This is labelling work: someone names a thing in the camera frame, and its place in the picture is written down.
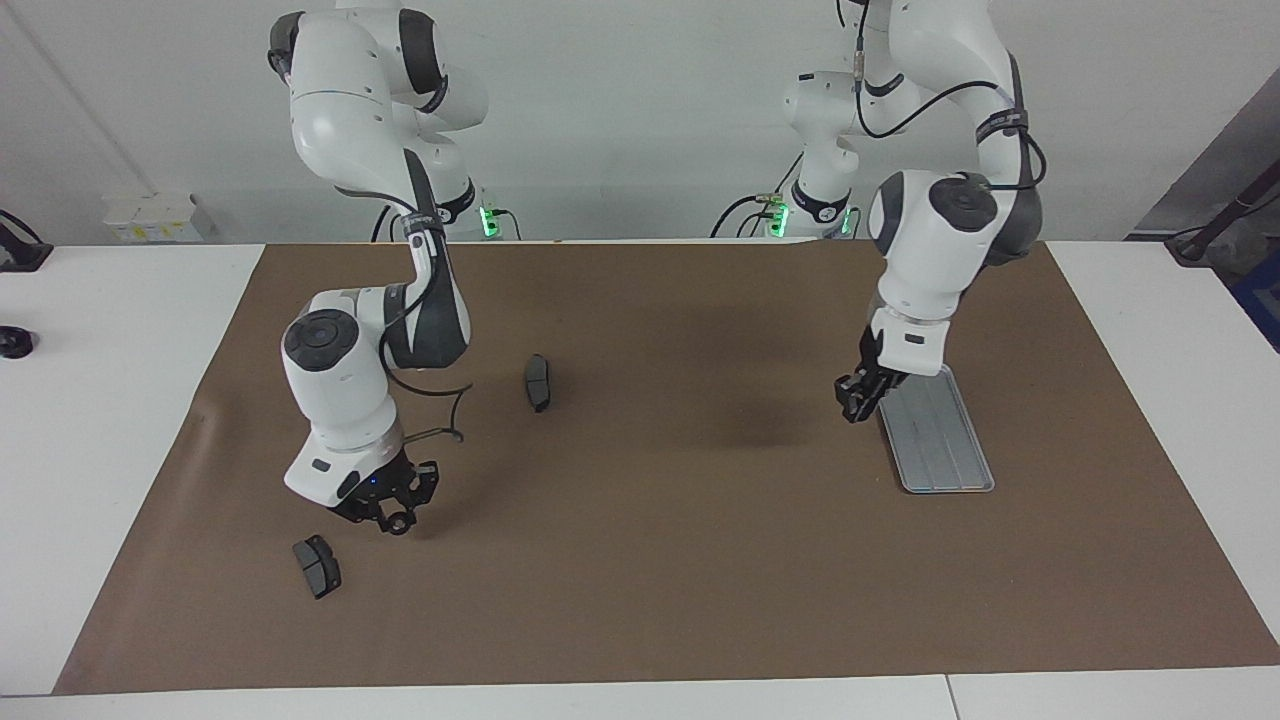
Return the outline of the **black stand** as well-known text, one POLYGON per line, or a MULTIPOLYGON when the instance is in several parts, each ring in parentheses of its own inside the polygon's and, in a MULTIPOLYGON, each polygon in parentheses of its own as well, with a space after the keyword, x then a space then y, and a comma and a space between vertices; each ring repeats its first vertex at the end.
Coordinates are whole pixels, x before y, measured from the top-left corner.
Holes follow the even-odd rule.
POLYGON ((1239 220, 1280 201, 1280 158, 1262 170, 1239 195, 1202 225, 1169 236, 1165 247, 1183 266, 1198 266, 1210 245, 1239 220))

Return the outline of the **silver metal tray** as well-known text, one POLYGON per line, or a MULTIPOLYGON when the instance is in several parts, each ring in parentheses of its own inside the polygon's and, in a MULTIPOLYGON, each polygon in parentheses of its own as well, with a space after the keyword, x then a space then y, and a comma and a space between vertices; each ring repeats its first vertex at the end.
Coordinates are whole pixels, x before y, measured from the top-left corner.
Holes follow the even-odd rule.
POLYGON ((910 495, 989 493, 995 477, 950 365, 909 375, 878 406, 901 487, 910 495))

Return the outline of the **black table clamp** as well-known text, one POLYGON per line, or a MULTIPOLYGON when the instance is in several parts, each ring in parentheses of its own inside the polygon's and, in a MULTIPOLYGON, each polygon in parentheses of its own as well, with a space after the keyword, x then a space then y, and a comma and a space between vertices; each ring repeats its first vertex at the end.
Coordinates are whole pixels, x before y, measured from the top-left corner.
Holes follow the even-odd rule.
POLYGON ((54 251, 38 233, 19 217, 0 208, 0 273, 31 273, 38 270, 54 251))

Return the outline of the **blue crate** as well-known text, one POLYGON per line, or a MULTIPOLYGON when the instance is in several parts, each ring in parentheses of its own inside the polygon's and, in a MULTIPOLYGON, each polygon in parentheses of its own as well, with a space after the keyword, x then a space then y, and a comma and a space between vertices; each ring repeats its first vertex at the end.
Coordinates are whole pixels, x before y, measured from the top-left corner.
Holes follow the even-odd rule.
POLYGON ((1280 354, 1280 249, 1231 284, 1229 292, 1254 328, 1280 354))

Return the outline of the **grooved grey brake pad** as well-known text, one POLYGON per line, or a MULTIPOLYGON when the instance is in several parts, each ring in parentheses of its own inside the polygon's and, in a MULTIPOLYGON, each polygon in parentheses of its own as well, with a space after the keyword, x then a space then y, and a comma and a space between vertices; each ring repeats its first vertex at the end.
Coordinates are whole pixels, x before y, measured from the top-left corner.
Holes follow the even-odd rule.
POLYGON ((321 600, 342 585, 340 566, 333 548, 321 536, 310 536, 292 544, 292 553, 315 600, 321 600))

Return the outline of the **brown paper table mat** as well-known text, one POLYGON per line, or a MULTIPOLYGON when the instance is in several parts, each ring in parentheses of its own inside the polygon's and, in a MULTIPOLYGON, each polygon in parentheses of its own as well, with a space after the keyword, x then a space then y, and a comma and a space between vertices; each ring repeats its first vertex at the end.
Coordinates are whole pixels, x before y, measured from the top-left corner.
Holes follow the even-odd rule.
POLYGON ((993 471, 909 495, 841 418, 867 243, 470 245, 463 442, 406 536, 285 488, 285 327, 404 249, 266 249, 55 691, 655 682, 1280 664, 1046 247, 946 357, 993 471), (550 364, 535 414, 525 363, 550 364), (328 541, 308 592, 292 544, 328 541))

